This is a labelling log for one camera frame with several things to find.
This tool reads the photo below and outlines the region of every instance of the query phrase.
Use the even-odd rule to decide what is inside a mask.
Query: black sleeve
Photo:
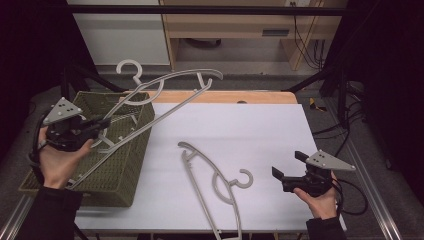
[[[41,187],[15,239],[74,239],[82,194]]]
[[[310,219],[306,222],[310,240],[345,240],[346,235],[340,224],[339,218]]]

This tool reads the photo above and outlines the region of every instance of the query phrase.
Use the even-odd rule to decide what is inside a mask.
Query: wire
[[[364,119],[364,118],[363,118],[363,116],[360,116],[360,117],[354,118],[352,121],[350,121],[350,123],[352,124],[352,123],[354,123],[355,121],[357,121],[357,120],[359,120],[359,119]]]
[[[298,235],[297,235],[297,240],[301,240],[302,239],[302,237],[303,237],[303,233],[299,233]]]
[[[350,82],[348,82],[348,87],[346,89],[346,93],[349,93],[348,96],[353,98],[356,101],[361,101],[361,99],[364,98],[364,94],[359,89],[350,85]]]
[[[342,182],[342,183],[346,183],[346,184],[354,187],[356,190],[358,190],[358,192],[362,195],[362,198],[364,199],[364,208],[361,211],[359,211],[359,212],[349,212],[349,211],[346,211],[346,210],[343,209],[343,212],[346,213],[346,214],[349,214],[349,215],[354,215],[354,216],[359,216],[359,215],[364,214],[368,210],[368,200],[367,200],[367,197],[365,196],[365,193],[358,186],[356,186],[355,184],[353,184],[351,182],[348,182],[348,181],[343,180],[343,179],[339,179],[338,181]]]
[[[314,61],[318,65],[318,68],[320,70],[322,70],[322,67],[323,67],[324,61],[325,61],[325,59],[323,59],[324,47],[325,47],[325,40],[322,40],[322,42],[321,42],[320,56],[317,57],[318,43],[319,42],[320,42],[320,40],[315,40],[315,44],[314,44]]]
[[[351,116],[349,116],[349,119],[352,119],[354,117],[356,117],[357,115],[362,115],[364,113],[364,111],[362,109],[357,110],[356,112],[352,113]]]
[[[342,151],[344,145],[347,142],[347,139],[349,138],[349,135],[350,135],[350,123],[349,123],[349,121],[347,121],[347,134],[346,134],[346,137],[343,139],[343,142],[340,145],[339,149],[337,149],[337,152],[334,154],[335,157],[337,157],[339,155],[339,153]]]
[[[362,104],[362,101],[356,101],[356,102],[354,102],[354,103],[351,103],[348,107],[347,107],[347,109],[348,110],[350,110],[353,106],[355,106],[356,104]]]
[[[33,155],[38,155],[38,135],[40,134],[40,129],[41,129],[41,126],[43,125],[43,120],[44,118],[46,118],[48,114],[49,114],[49,111],[43,112],[37,121],[37,125],[35,126],[34,136],[32,138],[32,154]]]
[[[326,128],[326,129],[323,129],[323,130],[320,130],[320,131],[317,131],[317,132],[313,132],[312,135],[318,135],[318,134],[321,134],[321,133],[329,132],[331,130],[334,130],[334,129],[338,128],[340,125],[341,124],[338,123],[338,124],[336,124],[334,126],[331,126],[329,128]]]
[[[343,195],[342,185],[339,183],[339,181],[337,179],[334,179],[334,178],[332,178],[332,181],[337,183],[337,185],[336,185],[333,182],[331,182],[331,186],[339,193],[339,196],[340,196],[340,200],[337,201],[337,208],[336,208],[336,213],[337,213],[337,217],[338,217],[338,216],[340,216],[340,213],[343,211],[344,195]]]
[[[77,224],[74,223],[74,231],[75,233],[78,235],[79,238],[81,238],[82,240],[89,240],[84,233],[79,229],[79,227],[77,226]]]
[[[292,6],[292,7],[296,7],[296,3],[290,3],[290,6]],[[307,49],[307,47],[306,47],[306,44],[305,44],[305,42],[303,41],[302,36],[301,36],[301,35],[300,35],[300,33],[299,33],[299,30],[298,30],[298,28],[297,28],[296,15],[293,15],[293,19],[294,19],[294,42],[295,42],[295,44],[296,44],[297,48],[299,49],[300,53],[302,54],[303,58],[305,59],[305,61],[306,61],[306,63],[308,64],[308,66],[309,66],[309,67],[311,67],[311,68],[313,68],[313,69],[320,69],[320,68],[319,68],[319,65],[318,65],[318,64],[317,64],[314,60],[312,60],[311,56],[309,55],[308,49]],[[314,20],[312,20],[311,26],[309,27],[309,30],[308,30],[308,36],[309,36],[309,34],[311,33],[313,22],[314,22]],[[311,66],[311,64],[309,64],[309,61],[308,61],[308,59],[306,58],[306,56],[305,56],[305,54],[304,54],[303,50],[299,47],[299,44],[297,43],[296,35],[298,35],[298,36],[299,36],[299,39],[300,39],[300,41],[302,42],[302,45],[303,45],[303,49],[305,49],[305,52],[306,52],[306,55],[307,55],[307,56],[308,56],[308,58],[309,58],[309,61],[311,61],[311,62],[313,63],[313,65],[314,65],[314,66]]]
[[[339,134],[334,135],[334,136],[331,136],[331,137],[320,137],[320,138],[314,138],[314,139],[315,139],[315,140],[331,139],[331,138],[336,138],[336,137],[338,137],[338,136],[340,136],[340,135],[343,135],[343,134],[345,134],[345,133],[347,133],[347,131],[342,132],[342,133],[339,133]]]
[[[35,112],[35,110],[37,109],[37,104],[36,104],[35,102],[30,101],[30,102],[29,102],[29,104],[30,104],[31,106],[34,106],[34,108],[33,108],[33,109],[30,109],[30,111],[29,111],[29,113],[28,113],[28,116],[27,116],[27,117],[31,116],[31,115]]]
[[[306,45],[305,45],[305,43],[303,42],[302,36],[300,36],[300,33],[299,33],[298,29],[297,29],[297,21],[296,21],[296,16],[295,16],[295,15],[293,15],[293,19],[294,19],[294,43],[296,44],[296,47],[297,47],[297,49],[299,49],[300,54],[302,54],[303,58],[305,59],[306,63],[308,64],[308,66],[309,66],[309,67],[311,67],[311,68],[313,68],[313,69],[318,69],[318,67],[317,67],[316,63],[314,63],[314,61],[312,60],[311,56],[309,56],[308,49],[306,48]],[[305,49],[306,54],[307,54],[307,55],[308,55],[308,57],[309,57],[309,60],[310,60],[311,62],[313,62],[315,66],[311,66],[311,64],[309,63],[309,61],[308,61],[308,59],[306,58],[305,54],[303,53],[303,50],[299,47],[299,44],[297,43],[297,39],[296,39],[296,35],[297,35],[297,34],[299,35],[300,41],[301,41],[301,42],[302,42],[302,44],[303,44],[303,49]]]

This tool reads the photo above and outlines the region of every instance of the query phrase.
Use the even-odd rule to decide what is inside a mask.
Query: white table
[[[156,116],[174,105],[154,104]],[[307,205],[283,192],[271,174],[275,166],[287,176],[303,176],[305,164],[294,158],[294,151],[311,155],[317,150],[299,104],[187,104],[152,128],[134,204],[82,207],[76,224],[97,231],[211,232],[184,168],[180,141],[208,156],[228,180],[247,182],[241,168],[253,174],[250,188],[232,188],[243,232],[306,231],[305,222],[312,217]],[[212,168],[200,158],[192,163],[215,224],[235,231],[232,206],[213,192]]]

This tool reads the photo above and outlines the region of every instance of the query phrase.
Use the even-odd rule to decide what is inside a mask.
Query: aluminum rail
[[[12,215],[9,217],[9,220],[1,229],[0,240],[15,239],[33,202],[33,198],[26,195],[22,196]]]
[[[326,106],[328,106],[329,112],[333,117],[334,121],[338,122],[336,116],[336,109],[334,101],[324,98]],[[346,141],[346,150],[352,158],[352,163],[356,166],[356,176],[364,190],[364,193],[368,199],[368,202],[374,212],[375,217],[377,218],[378,224],[380,225],[381,231],[383,232],[387,240],[401,240],[402,236],[396,226],[396,223],[393,221],[393,218],[387,209],[386,204],[383,201],[377,187],[374,184],[374,181],[371,179],[370,174],[365,168],[365,165],[362,162],[362,159],[355,148],[353,142],[348,139]]]

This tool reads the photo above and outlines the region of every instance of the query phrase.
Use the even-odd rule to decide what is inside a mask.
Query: green woven basket
[[[124,96],[126,94],[123,93],[79,92],[74,104],[83,110],[84,117],[91,119],[106,115],[118,99]],[[131,101],[142,101],[148,98],[147,93],[138,93],[131,98]],[[131,113],[135,113],[137,124],[133,117],[125,117]],[[112,124],[106,136],[117,143],[120,137],[125,137],[151,122],[154,115],[151,103],[143,106],[123,105],[112,116]],[[150,130],[151,128],[120,147],[96,171],[75,187],[75,191],[84,193],[83,206],[130,207],[132,205]],[[77,180],[78,176],[86,173],[104,156],[97,153],[96,150],[99,148],[108,148],[108,145],[101,143],[92,149],[91,153],[80,162],[72,179]],[[31,171],[19,187],[19,191],[35,196],[39,187]]]

